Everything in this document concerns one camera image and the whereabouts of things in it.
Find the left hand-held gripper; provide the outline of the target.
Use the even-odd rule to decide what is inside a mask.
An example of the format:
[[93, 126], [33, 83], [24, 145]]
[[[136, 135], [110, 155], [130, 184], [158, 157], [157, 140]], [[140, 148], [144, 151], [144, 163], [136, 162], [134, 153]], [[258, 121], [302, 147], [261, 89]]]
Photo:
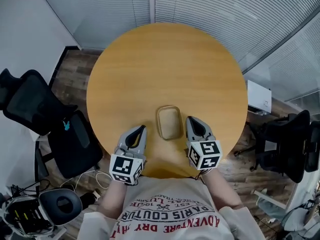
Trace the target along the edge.
[[109, 174], [114, 181], [133, 186], [145, 168], [147, 127], [140, 125], [123, 133], [110, 157]]

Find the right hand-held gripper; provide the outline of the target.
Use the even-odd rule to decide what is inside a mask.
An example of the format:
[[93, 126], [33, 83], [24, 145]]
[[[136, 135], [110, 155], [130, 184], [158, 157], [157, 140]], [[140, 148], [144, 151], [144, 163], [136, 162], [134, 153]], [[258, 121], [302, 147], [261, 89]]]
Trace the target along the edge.
[[194, 116], [185, 120], [187, 159], [198, 171], [216, 168], [222, 159], [222, 147], [208, 124]]

